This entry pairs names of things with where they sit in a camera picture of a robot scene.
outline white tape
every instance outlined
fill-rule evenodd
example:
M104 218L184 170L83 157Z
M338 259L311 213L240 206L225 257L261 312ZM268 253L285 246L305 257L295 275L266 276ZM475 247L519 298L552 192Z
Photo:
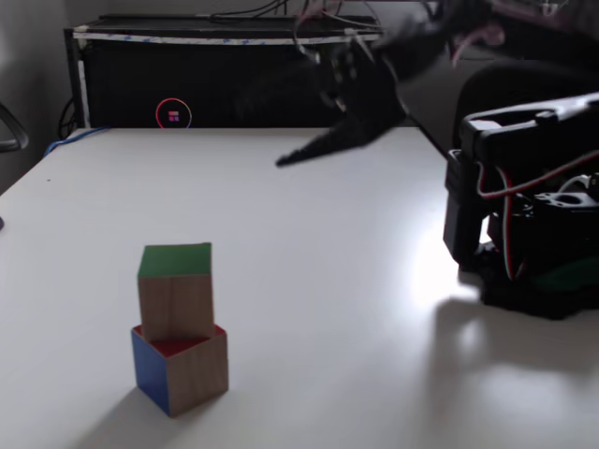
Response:
M376 40L380 34L360 35L363 40ZM176 45L295 45L292 38L280 39L208 39L204 37L160 37L160 36L134 36L112 35L103 33L73 34L75 39L86 40L112 40L117 42L140 42L144 44L176 44ZM300 45L338 44L347 41L347 36L307 37L298 39Z

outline blue face of block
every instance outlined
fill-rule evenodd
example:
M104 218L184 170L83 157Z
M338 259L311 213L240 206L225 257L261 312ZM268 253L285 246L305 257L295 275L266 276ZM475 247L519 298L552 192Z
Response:
M136 329L131 331L133 357L138 387L148 395L166 414L170 415L168 403L167 360L147 343Z

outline blue cable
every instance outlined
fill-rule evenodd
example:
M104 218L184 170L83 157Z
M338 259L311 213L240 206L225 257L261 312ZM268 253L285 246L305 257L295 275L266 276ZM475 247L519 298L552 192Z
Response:
M50 147L48 147L48 149L44 153L44 157L48 156L48 154L50 154L51 152L56 150L61 145L67 145L69 143L77 142L78 140L81 140L82 138L87 138L88 136L90 136L92 134L99 133L100 131L105 131L107 129L109 129L107 126L102 126L101 128L96 128L96 129L91 129L89 131L85 131L84 133L74 136L73 138L66 138L65 140L59 140L58 142L54 142L51 144Z

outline red ring light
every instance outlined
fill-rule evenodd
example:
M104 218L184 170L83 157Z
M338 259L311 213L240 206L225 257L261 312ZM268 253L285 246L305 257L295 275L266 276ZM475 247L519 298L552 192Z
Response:
M160 126L162 129L166 129L162 123L160 122L160 109L162 108L162 106L169 102L169 101L177 101L179 103L181 103L182 105L184 105L187 108L187 111L189 112L189 124L187 125L187 128L189 128L191 126L191 121L192 121L192 113L191 113L191 109L189 108L189 106L187 106L187 103L185 103L183 100L180 100L179 98L167 98L166 100L162 100L160 102L160 104L158 105L158 107L156 108L156 121L158 122L158 126Z

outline wooden cube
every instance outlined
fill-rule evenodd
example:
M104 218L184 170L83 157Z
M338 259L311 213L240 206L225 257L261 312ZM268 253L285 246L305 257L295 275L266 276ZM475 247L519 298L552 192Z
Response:
M141 326L147 341L214 336L212 246L148 246L139 268Z
M228 390L226 332L211 339L149 343L131 331L138 387L168 416L185 413Z

